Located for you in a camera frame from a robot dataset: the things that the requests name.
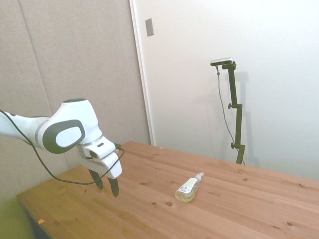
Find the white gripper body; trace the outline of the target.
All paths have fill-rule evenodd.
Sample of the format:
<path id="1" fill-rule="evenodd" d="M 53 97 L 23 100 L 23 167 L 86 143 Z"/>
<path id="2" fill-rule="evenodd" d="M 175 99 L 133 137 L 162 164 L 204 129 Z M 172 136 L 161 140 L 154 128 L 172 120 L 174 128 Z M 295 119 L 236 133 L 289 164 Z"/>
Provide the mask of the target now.
<path id="1" fill-rule="evenodd" d="M 122 167 L 119 162 L 115 147 L 106 149 L 102 146 L 77 146 L 80 163 L 82 166 L 99 174 L 106 174 L 108 178 L 116 179 L 122 174 Z"/>

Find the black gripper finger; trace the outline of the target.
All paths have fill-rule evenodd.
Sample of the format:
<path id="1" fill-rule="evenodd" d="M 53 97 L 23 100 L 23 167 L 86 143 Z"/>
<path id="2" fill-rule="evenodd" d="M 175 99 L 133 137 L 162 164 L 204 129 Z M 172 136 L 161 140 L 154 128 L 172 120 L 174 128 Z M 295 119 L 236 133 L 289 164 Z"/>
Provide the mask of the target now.
<path id="1" fill-rule="evenodd" d="M 118 179 L 113 179 L 113 178 L 107 178 L 110 186 L 111 186 L 111 191 L 114 197 L 117 197 L 119 195 L 119 184 L 118 184 Z"/>
<path id="2" fill-rule="evenodd" d="M 90 172 L 90 175 L 91 175 L 91 177 L 92 177 L 94 183 L 96 184 L 96 186 L 97 186 L 100 190 L 102 190 L 102 189 L 104 188 L 104 185 L 103 185 L 103 182 L 102 182 L 102 180 L 101 180 L 99 174 L 98 174 L 97 172 L 93 171 L 93 170 L 90 170 L 90 169 L 89 169 L 89 172 Z"/>

